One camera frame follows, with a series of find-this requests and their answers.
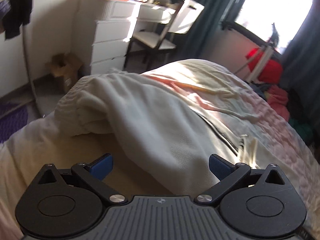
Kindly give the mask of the cream zip-up sweat garment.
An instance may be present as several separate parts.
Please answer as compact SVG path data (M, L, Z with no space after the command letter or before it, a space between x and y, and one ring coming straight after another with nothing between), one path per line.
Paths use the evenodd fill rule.
M133 73L81 78L58 102L55 118L68 135L115 135L125 155L174 194L197 195L217 183L216 153L245 161L240 140L159 82Z

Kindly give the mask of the green clothes heap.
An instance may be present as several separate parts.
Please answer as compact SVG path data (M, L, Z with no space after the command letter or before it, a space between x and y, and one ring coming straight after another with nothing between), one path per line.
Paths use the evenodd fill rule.
M299 123L299 121L294 118L289 119L289 124L299 134L307 146L312 143L313 130L309 124Z

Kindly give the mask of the pink clothes pile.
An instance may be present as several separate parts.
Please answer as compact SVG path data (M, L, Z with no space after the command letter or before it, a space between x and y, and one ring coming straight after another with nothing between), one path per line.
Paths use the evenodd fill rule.
M288 93L279 88L276 85L272 85L266 92L265 92L267 103L269 106L285 121L289 121L290 113L287 110L287 103L289 101Z

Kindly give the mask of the metal clothes rack pole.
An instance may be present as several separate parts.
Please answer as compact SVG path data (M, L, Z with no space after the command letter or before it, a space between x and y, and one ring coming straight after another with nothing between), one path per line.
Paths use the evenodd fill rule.
M39 118L43 118L43 114L42 114L42 111L40 109L39 101L38 101L37 94L36 94L34 81L33 81L32 75L31 75L28 48L27 48L27 27L25 25L22 26L21 35L22 35L23 59L24 59L24 64L25 64L25 70L26 70L26 73L27 73L28 84L29 84L30 91L31 91L31 96L32 96L31 102L35 106L35 109L36 109L36 112L37 112L37 116Z

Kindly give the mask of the pastel pink bed sheet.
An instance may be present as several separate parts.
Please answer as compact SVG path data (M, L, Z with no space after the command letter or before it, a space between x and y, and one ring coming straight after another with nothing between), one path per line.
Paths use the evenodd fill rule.
M305 227L319 238L319 164L297 132L248 84L221 65L197 59L138 75L159 82L221 123L240 140L243 163L258 169L278 165L307 208ZM114 134L68 135L61 131L54 112L27 124L1 144L1 239L22 238L15 207L48 163L70 168L109 153L114 167L105 183L121 194L174 194L132 162Z

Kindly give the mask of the garment steamer on pole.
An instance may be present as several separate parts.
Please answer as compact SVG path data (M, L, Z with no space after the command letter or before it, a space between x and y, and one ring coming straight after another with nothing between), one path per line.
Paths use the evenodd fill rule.
M261 72L264 70L265 66L267 65L268 61L272 58L275 49L277 48L279 43L279 34L276 29L276 25L272 23L272 35L268 39L266 45L259 47L257 52L250 57L246 63L238 68L233 74L236 75L238 72L242 71L249 63L253 62L256 58L261 56L260 60L257 62L253 70L250 74L246 76L245 81L247 83L251 83L253 80L257 79Z

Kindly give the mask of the red cloth on steamer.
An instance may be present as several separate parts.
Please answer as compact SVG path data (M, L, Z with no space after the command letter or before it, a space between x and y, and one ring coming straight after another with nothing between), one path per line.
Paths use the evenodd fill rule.
M250 72L253 72L263 55L262 52L257 53L258 49L259 48L253 48L246 55L247 60L250 60L252 57L254 57L254 59L247 64ZM255 77L253 80L258 80L262 83L270 83L275 85L279 83L282 73L283 68L280 62L278 60L269 59L265 64L263 70L260 72L259 76Z

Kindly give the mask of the open cardboard box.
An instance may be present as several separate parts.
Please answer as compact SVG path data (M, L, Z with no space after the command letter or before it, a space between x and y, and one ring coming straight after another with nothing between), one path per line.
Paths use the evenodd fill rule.
M56 54L46 63L59 89L65 94L77 83L78 71L82 66L83 62L73 53Z

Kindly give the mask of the right teal curtain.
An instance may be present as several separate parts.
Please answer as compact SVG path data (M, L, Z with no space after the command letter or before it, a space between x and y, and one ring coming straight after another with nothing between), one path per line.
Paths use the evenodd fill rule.
M306 116L319 129L319 0L281 57L283 74L280 84L294 89Z

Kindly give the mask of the teal curtain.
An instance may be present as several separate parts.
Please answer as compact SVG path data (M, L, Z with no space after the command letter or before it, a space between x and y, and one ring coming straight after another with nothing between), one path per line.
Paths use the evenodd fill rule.
M280 84L294 89L306 116L319 129L319 0L281 57L283 74Z
M199 17L182 38L176 37L177 50L174 60L198 59L210 39L213 38L219 23L227 14L235 0L193 0L204 6Z

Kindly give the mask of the white dresser with drawers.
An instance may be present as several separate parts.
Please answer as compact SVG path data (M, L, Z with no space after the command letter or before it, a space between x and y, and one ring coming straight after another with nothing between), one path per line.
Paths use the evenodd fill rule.
M71 52L82 62L81 75L121 69L138 20L168 23L174 9L121 0L78 0Z

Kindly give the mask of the white and black chair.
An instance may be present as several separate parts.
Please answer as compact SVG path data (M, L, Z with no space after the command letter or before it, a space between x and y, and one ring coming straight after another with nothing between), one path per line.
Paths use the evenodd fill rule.
M173 38L166 39L167 34L186 34L203 10L204 5L194 0L184 0L178 3L177 9L175 9L170 21L164 26L160 34L150 31L133 33L127 48L123 69L127 68L129 58L133 55L131 51L132 45L137 44L145 52L143 62L146 64L146 70L151 70L152 64L158 55L167 55L176 50Z

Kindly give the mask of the left teal curtain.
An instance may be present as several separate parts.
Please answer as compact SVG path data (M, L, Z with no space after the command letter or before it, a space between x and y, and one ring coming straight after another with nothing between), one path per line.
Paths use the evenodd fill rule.
M227 14L235 0L193 0L204 6L199 17L182 38L176 37L177 50L174 60L198 59L210 39L213 38L219 23Z

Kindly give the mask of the dark window frame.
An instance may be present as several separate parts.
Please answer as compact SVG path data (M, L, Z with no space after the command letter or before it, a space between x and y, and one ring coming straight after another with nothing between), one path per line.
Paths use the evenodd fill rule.
M223 30L234 30L259 47L279 42L276 0L232 0L223 16Z

